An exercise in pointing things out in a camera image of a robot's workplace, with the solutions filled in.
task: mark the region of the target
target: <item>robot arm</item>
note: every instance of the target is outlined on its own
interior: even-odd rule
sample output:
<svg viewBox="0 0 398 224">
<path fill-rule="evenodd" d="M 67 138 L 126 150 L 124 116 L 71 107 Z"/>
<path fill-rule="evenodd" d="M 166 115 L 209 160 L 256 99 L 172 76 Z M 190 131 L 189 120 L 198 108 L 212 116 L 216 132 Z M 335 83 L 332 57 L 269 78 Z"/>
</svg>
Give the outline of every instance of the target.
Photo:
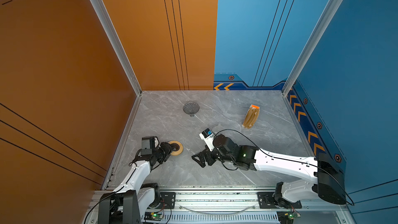
<svg viewBox="0 0 398 224">
<path fill-rule="evenodd" d="M 232 162 L 241 170 L 266 170 L 300 178 L 276 185 L 274 200 L 280 207 L 290 208 L 291 203 L 316 198 L 339 205 L 346 203 L 344 188 L 340 186 L 344 185 L 344 174 L 333 166 L 333 161 L 327 154 L 321 153 L 318 158 L 295 157 L 269 152 L 256 146 L 238 146 L 222 134 L 215 136 L 209 129 L 199 136 L 206 146 L 203 151 L 193 155 L 192 159 L 202 168 L 206 162 L 211 166 L 218 160 Z"/>
<path fill-rule="evenodd" d="M 130 163 L 131 169 L 122 183 L 109 194 L 104 194 L 99 203 L 98 224 L 141 224 L 141 217 L 148 206 L 160 204 L 157 183 L 143 184 L 145 178 L 158 162 L 167 161 L 173 150 L 179 147 L 162 142 L 157 137 L 142 138 L 142 148 Z"/>
</svg>

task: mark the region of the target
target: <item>gray marble surface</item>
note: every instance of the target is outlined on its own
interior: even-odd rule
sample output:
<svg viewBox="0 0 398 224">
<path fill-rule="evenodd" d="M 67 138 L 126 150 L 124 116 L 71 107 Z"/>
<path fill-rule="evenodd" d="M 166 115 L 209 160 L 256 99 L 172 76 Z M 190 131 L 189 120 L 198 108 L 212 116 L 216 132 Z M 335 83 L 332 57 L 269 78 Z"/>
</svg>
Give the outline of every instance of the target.
<svg viewBox="0 0 398 224">
<path fill-rule="evenodd" d="M 200 105 L 195 117 L 183 112 L 186 102 Z M 260 107 L 260 114 L 251 129 L 241 125 L 249 106 Z M 171 156 L 146 178 L 145 183 L 164 186 L 183 185 L 260 185 L 275 186 L 294 177 L 266 171 L 226 170 L 220 162 L 201 168 L 191 156 L 205 148 L 199 133 L 234 129 L 242 132 L 259 147 L 293 156 L 307 156 L 305 146 L 293 124 L 280 91 L 144 91 L 128 140 L 110 185 L 118 185 L 130 170 L 129 162 L 141 148 L 141 138 L 157 136 L 161 142 L 178 140 L 184 149 Z M 245 137 L 224 131 L 238 145 L 252 145 Z M 229 168 L 235 167 L 225 163 Z"/>
</svg>

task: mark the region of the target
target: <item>metal frame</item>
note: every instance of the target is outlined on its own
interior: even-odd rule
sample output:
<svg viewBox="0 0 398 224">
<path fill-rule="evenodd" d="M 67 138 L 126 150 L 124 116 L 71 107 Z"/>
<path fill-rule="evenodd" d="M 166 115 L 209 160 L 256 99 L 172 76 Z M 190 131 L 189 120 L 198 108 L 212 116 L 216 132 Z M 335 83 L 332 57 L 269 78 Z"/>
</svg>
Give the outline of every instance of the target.
<svg viewBox="0 0 398 224">
<path fill-rule="evenodd" d="M 297 59 L 295 66 L 290 72 L 290 75 L 287 78 L 286 83 L 282 88 L 282 93 L 284 96 L 287 95 L 287 93 L 290 91 L 290 88 L 292 88 L 294 82 L 299 77 L 301 70 L 304 68 L 305 64 L 310 58 L 312 52 L 314 51 L 316 45 L 321 39 L 323 33 L 328 27 L 330 21 L 332 20 L 334 14 L 336 13 L 342 1 L 343 0 L 329 0 L 328 3 L 326 4 L 326 7 L 323 10 L 318 22 L 316 23 L 316 26 L 312 31 L 310 38 L 308 39 L 306 45 L 304 46 L 300 56 Z"/>
<path fill-rule="evenodd" d="M 115 172 L 116 169 L 117 169 L 117 165 L 119 164 L 119 160 L 120 160 L 120 157 L 122 155 L 122 151 L 123 151 L 123 149 L 124 149 L 124 147 L 126 145 L 127 138 L 129 136 L 129 133 L 130 133 L 130 130 L 131 130 L 132 123 L 134 121 L 135 115 L 137 114 L 140 102 L 141 102 L 141 96 L 137 95 L 137 97 L 135 98 L 134 105 L 132 106 L 129 118 L 127 119 L 127 123 L 125 125 L 124 130 L 123 130 L 122 136 L 120 137 L 119 144 L 117 145 L 115 154 L 113 155 L 113 159 L 112 159 L 111 165 L 109 166 L 108 172 L 107 172 L 107 174 L 105 176 L 105 179 L 103 181 L 101 190 L 106 190 L 107 189 L 108 183 L 111 180 L 111 176 L 113 175 L 113 172 Z"/>
<path fill-rule="evenodd" d="M 185 214 L 189 210 L 201 212 L 229 212 L 241 211 L 251 207 L 245 213 L 260 214 L 262 212 L 272 213 L 275 209 L 260 209 L 258 204 L 257 192 L 274 192 L 274 187 L 259 186 L 199 186 L 201 189 L 193 189 L 191 186 L 185 187 L 160 187 L 161 192 L 176 192 L 176 207 L 173 214 Z M 96 191 L 87 212 L 100 200 L 102 194 L 111 191 Z M 335 205 L 323 200 L 303 200 L 300 213 L 307 211 L 335 211 L 342 224 L 356 224 L 346 205 Z M 87 223 L 96 223 L 98 216 L 98 206 L 90 213 Z"/>
<path fill-rule="evenodd" d="M 117 35 L 116 29 L 112 23 L 111 17 L 109 16 L 106 7 L 102 0 L 90 0 L 94 10 L 97 13 L 97 16 L 102 24 L 103 29 L 105 30 L 106 35 L 109 38 L 109 41 L 112 44 L 113 49 L 119 59 L 120 64 L 122 65 L 129 82 L 134 89 L 137 97 L 141 96 L 142 90 L 140 84 L 138 83 L 137 77 L 134 74 L 131 63 L 127 57 L 127 54 L 123 48 L 122 42 Z"/>
</svg>

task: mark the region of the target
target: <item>black stripe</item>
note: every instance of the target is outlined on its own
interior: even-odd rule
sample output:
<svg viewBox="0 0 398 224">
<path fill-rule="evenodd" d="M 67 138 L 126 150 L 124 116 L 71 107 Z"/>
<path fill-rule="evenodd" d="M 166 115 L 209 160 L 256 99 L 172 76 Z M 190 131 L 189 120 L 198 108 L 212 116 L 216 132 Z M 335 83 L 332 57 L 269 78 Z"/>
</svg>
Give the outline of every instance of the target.
<svg viewBox="0 0 398 224">
<path fill-rule="evenodd" d="M 176 37 L 177 37 L 177 47 L 178 47 L 178 54 L 180 56 L 180 66 L 181 66 L 181 75 L 182 75 L 182 85 L 184 86 L 185 90 L 185 81 L 184 81 L 184 73 L 182 72 L 182 62 L 181 62 L 181 52 L 180 52 L 180 43 L 178 42 L 178 33 L 177 33 L 177 24 L 176 24 L 176 14 L 174 13 L 174 4 L 172 0 L 172 8 L 173 8 L 173 17 L 174 17 L 174 26 L 176 28 Z"/>
<path fill-rule="evenodd" d="M 389 208 L 379 208 L 379 209 L 368 210 L 368 211 L 361 211 L 361 212 L 356 212 L 356 213 L 351 213 L 351 214 L 360 214 L 360 213 L 366 213 L 366 212 L 372 212 L 372 211 L 378 211 L 378 210 L 384 210 L 384 209 L 390 209 L 390 208 L 398 208 L 398 206 L 389 207 Z"/>
<path fill-rule="evenodd" d="M 291 9 L 292 9 L 292 7 L 293 7 L 293 3 L 294 3 L 294 2 L 295 2 L 295 0 L 293 0 L 292 5 L 290 6 L 290 9 L 289 9 L 289 13 L 287 13 L 287 17 L 286 17 L 285 23 L 283 24 L 283 28 L 282 28 L 282 31 L 281 31 L 281 35 L 279 36 L 278 42 L 276 43 L 274 52 L 272 53 L 271 61 L 270 61 L 269 64 L 268 64 L 267 72 L 266 72 L 266 75 L 264 76 L 264 79 L 263 79 L 263 82 L 261 83 L 261 85 L 264 84 L 264 81 L 265 81 L 265 79 L 266 79 L 266 76 L 267 76 L 269 67 L 271 66 L 271 62 L 272 62 L 273 56 L 275 55 L 275 51 L 276 51 L 276 48 L 278 47 L 279 40 L 281 40 L 281 36 L 282 36 L 283 30 L 285 29 L 285 25 L 286 25 L 286 22 L 287 22 L 287 18 L 289 18 L 289 14 L 290 14 L 290 11 L 291 11 Z"/>
<path fill-rule="evenodd" d="M 54 136 L 50 135 L 48 132 L 44 131 L 43 129 L 41 129 L 40 127 L 38 127 L 37 125 L 35 125 L 34 123 L 30 122 L 29 120 L 27 120 L 26 118 L 22 117 L 21 115 L 17 114 L 16 112 L 12 111 L 10 108 L 6 107 L 5 105 L 3 105 L 2 103 L 0 103 L 0 105 L 2 105 L 3 107 L 7 108 L 9 111 L 11 111 L 13 114 L 17 115 L 18 117 L 22 118 L 23 120 L 25 120 L 26 122 L 28 122 L 29 124 L 33 125 L 34 127 L 36 127 L 37 129 L 39 129 L 40 131 L 46 133 L 48 136 L 54 138 L 56 141 L 60 142 L 61 144 L 63 144 L 64 146 L 68 147 L 69 149 L 71 149 L 72 151 L 76 152 L 77 154 L 79 154 L 80 156 L 86 158 L 88 161 L 92 162 L 93 164 L 97 165 L 95 162 L 91 161 L 90 159 L 88 159 L 87 157 L 83 156 L 82 154 L 80 154 L 79 152 L 77 152 L 76 150 L 72 149 L 71 147 L 69 147 L 68 145 L 66 145 L 65 143 L 61 142 L 59 139 L 55 138 Z M 97 165 L 98 167 L 100 167 L 101 169 L 103 169 L 104 171 L 107 171 L 106 169 L 104 169 L 103 167 Z"/>
<path fill-rule="evenodd" d="M 4 3 L 2 3 L 1 5 L 5 5 L 5 4 L 8 3 L 8 2 L 12 2 L 12 0 L 7 1 L 7 2 L 4 2 Z"/>
<path fill-rule="evenodd" d="M 254 87 L 254 83 L 256 82 L 256 78 L 257 78 L 258 70 L 260 69 L 261 61 L 262 61 L 262 59 L 263 59 L 264 52 L 265 52 L 265 50 L 266 50 L 266 47 L 267 47 L 267 42 L 268 42 L 269 34 L 271 34 L 271 29 L 272 29 L 273 22 L 274 22 L 274 20 L 275 20 L 275 17 L 276 17 L 276 12 L 278 11 L 278 8 L 279 8 L 279 3 L 280 3 L 280 2 L 281 2 L 281 0 L 279 0 L 279 2 L 278 2 L 278 6 L 276 7 L 274 18 L 272 19 L 271 27 L 269 28 L 269 32 L 268 32 L 267 41 L 266 41 L 266 44 L 264 45 L 264 50 L 263 50 L 263 54 L 261 55 L 260 62 L 258 63 L 258 68 L 257 68 L 256 76 L 254 77 L 254 81 L 253 81 L 253 87 Z"/>
<path fill-rule="evenodd" d="M 371 200 L 376 200 L 376 199 L 380 199 L 380 198 L 384 198 L 384 197 L 391 197 L 391 196 L 393 196 L 393 195 L 398 195 L 398 193 L 390 194 L 390 195 L 385 195 L 385 196 L 382 196 L 382 197 L 376 197 L 376 198 L 372 198 L 372 199 L 368 199 L 368 200 L 363 200 L 363 201 L 359 201 L 359 202 L 355 202 L 355 204 L 360 203 L 360 202 L 367 202 L 367 201 L 371 201 Z"/>
<path fill-rule="evenodd" d="M 178 70 L 177 70 L 177 61 L 176 61 L 176 55 L 174 53 L 174 45 L 173 45 L 173 39 L 172 39 L 172 31 L 170 29 L 170 22 L 169 22 L 169 15 L 167 13 L 167 6 L 166 6 L 166 0 L 164 0 L 164 7 L 166 8 L 166 16 L 167 16 L 167 23 L 169 24 L 169 32 L 170 32 L 170 39 L 172 41 L 172 48 L 173 48 L 173 56 L 174 56 L 174 62 L 176 64 L 176 72 L 177 72 L 177 80 L 178 80 L 178 87 L 181 90 L 181 86 L 180 86 L 180 78 L 178 76 Z"/>
<path fill-rule="evenodd" d="M 178 7 L 179 7 L 179 9 L 180 9 L 181 33 L 182 33 L 182 45 L 183 45 L 183 47 L 184 47 L 185 70 L 186 70 L 186 72 L 187 72 L 187 82 L 188 82 L 188 90 L 189 90 L 189 79 L 188 79 L 187 54 L 185 53 L 184 32 L 182 31 L 182 17 L 181 17 L 181 6 L 180 6 L 180 0 L 178 0 Z"/>
<path fill-rule="evenodd" d="M 30 154 L 33 154 L 33 155 L 35 155 L 36 157 L 39 157 L 39 158 L 44 159 L 44 160 L 46 160 L 46 161 L 48 161 L 48 162 L 50 162 L 50 163 L 52 163 L 52 164 L 55 164 L 56 166 L 59 166 L 59 167 L 61 167 L 61 168 L 64 168 L 64 169 L 66 169 L 66 170 L 69 171 L 69 172 L 72 172 L 72 173 L 74 173 L 74 174 L 76 174 L 76 175 L 79 175 L 79 176 L 81 176 L 81 177 L 83 177 L 83 178 L 86 178 L 87 180 L 90 180 L 90 181 L 92 181 L 92 182 L 94 182 L 94 183 L 96 183 L 96 184 L 98 184 L 98 185 L 102 185 L 101 183 L 97 183 L 96 181 L 93 181 L 93 180 L 91 180 L 90 178 L 87 178 L 87 177 L 85 177 L 85 176 L 82 176 L 81 174 L 78 174 L 78 173 L 76 173 L 76 172 L 73 172 L 73 171 L 71 171 L 70 169 L 67 169 L 67 168 L 65 168 L 65 167 L 63 167 L 63 166 L 61 166 L 61 165 L 59 165 L 59 164 L 57 164 L 57 163 L 54 163 L 54 162 L 52 162 L 52 161 L 50 161 L 50 160 L 48 160 L 48 159 L 46 159 L 46 158 L 44 158 L 44 157 L 41 157 L 41 156 L 39 156 L 39 155 L 37 155 L 37 154 L 34 154 L 33 152 L 28 151 L 27 149 L 24 149 L 24 148 L 22 148 L 22 147 L 20 147 L 20 146 L 17 146 L 16 144 L 11 143 L 10 141 L 7 141 L 7 140 L 5 140 L 5 139 L 3 139 L 3 138 L 0 138 L 0 139 L 1 139 L 2 141 L 7 142 L 7 143 L 9 143 L 9 144 L 12 144 L 13 146 L 18 147 L 18 148 L 20 148 L 20 149 L 22 149 L 22 150 L 24 150 L 24 151 L 26 151 L 26 152 L 29 152 Z"/>
<path fill-rule="evenodd" d="M 18 132 L 22 133 L 23 135 L 25 135 L 25 136 L 27 136 L 27 137 L 29 137 L 29 138 L 33 139 L 34 141 L 36 141 L 36 142 L 38 142 L 38 143 L 40 143 L 40 144 L 44 145 L 45 147 L 47 147 L 47 148 L 49 148 L 49 149 L 53 150 L 54 152 L 57 152 L 58 154 L 60 154 L 60 155 L 62 155 L 62 156 L 64 156 L 64 157 L 66 157 L 67 159 L 69 159 L 69 160 L 71 160 L 71 161 L 73 161 L 73 162 L 77 163 L 78 165 L 85 167 L 84 165 L 82 165 L 82 164 L 80 164 L 80 163 L 78 163 L 78 162 L 74 161 L 73 159 L 71 159 L 71 158 L 69 158 L 69 157 L 65 156 L 65 155 L 64 155 L 64 154 L 62 154 L 61 152 L 58 152 L 58 151 L 54 150 L 53 148 L 51 148 L 51 147 L 47 146 L 46 144 L 43 144 L 42 142 L 38 141 L 37 139 L 35 139 L 35 138 L 33 138 L 33 137 L 29 136 L 29 135 L 28 135 L 28 134 L 26 134 L 25 132 L 22 132 L 22 131 L 18 130 L 17 128 L 15 128 L 15 127 L 11 126 L 10 124 L 7 124 L 6 122 L 2 121 L 1 119 L 0 119 L 0 122 L 2 122 L 3 124 L 6 124 L 6 125 L 8 125 L 8 126 L 9 126 L 9 127 L 11 127 L 12 129 L 14 129 L 14 130 L 16 130 L 16 131 L 18 131 Z M 91 169 L 89 169 L 89 168 L 87 168 L 87 167 L 85 167 L 85 168 L 86 168 L 86 169 L 88 169 L 89 171 L 92 171 L 92 172 L 94 172 L 95 174 L 97 174 L 97 175 L 99 175 L 99 176 L 103 177 L 102 175 L 98 174 L 97 172 L 95 172 L 95 171 L 93 171 L 93 170 L 91 170 Z"/>
<path fill-rule="evenodd" d="M 378 185 L 375 185 L 375 186 L 372 186 L 372 187 L 368 187 L 368 188 L 365 188 L 365 189 L 360 189 L 360 190 L 357 190 L 357 191 L 349 193 L 349 195 L 353 194 L 353 193 L 356 193 L 356 192 L 360 192 L 362 190 L 371 189 L 371 188 L 374 188 L 374 187 L 377 187 L 377 186 L 381 186 L 381 185 L 384 185 L 384 184 L 387 184 L 387 183 L 392 183 L 392 182 L 395 182 L 395 181 L 398 181 L 398 179 L 395 179 L 395 180 L 392 180 L 392 181 L 389 181 L 389 182 L 385 182 L 385 183 L 381 183 L 381 184 L 378 184 Z"/>
<path fill-rule="evenodd" d="M 287 2 L 288 2 L 288 0 L 286 0 L 285 6 L 283 7 L 283 11 L 282 11 L 282 14 L 281 14 L 281 18 L 279 19 L 278 26 L 276 27 L 276 31 L 275 31 L 275 34 L 274 34 L 274 38 L 272 38 L 271 46 L 270 46 L 270 48 L 269 48 L 269 51 L 268 51 L 268 54 L 267 54 L 267 58 L 266 58 L 266 62 L 264 63 L 263 70 L 261 70 L 261 74 L 260 74 L 260 78 L 259 78 L 259 80 L 258 80 L 257 86 L 260 84 L 261 76 L 263 75 L 264 68 L 266 67 L 267 60 L 268 60 L 268 56 L 269 56 L 269 53 L 271 52 L 272 44 L 273 44 L 273 42 L 274 42 L 274 40 L 275 40 L 276 33 L 278 32 L 279 24 L 281 23 L 281 20 L 282 20 L 282 17 L 283 17 L 283 13 L 285 12 L 285 8 L 286 8 Z"/>
</svg>

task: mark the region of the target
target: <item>metal plate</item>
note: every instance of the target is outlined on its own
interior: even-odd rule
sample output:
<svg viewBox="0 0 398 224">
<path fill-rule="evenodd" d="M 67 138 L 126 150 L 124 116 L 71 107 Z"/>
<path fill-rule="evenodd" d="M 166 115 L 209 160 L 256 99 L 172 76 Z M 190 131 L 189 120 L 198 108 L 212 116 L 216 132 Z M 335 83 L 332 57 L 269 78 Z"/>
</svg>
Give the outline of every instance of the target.
<svg viewBox="0 0 398 224">
<path fill-rule="evenodd" d="M 174 209 L 176 203 L 175 192 L 161 192 L 160 197 L 164 199 L 164 209 Z"/>
</svg>

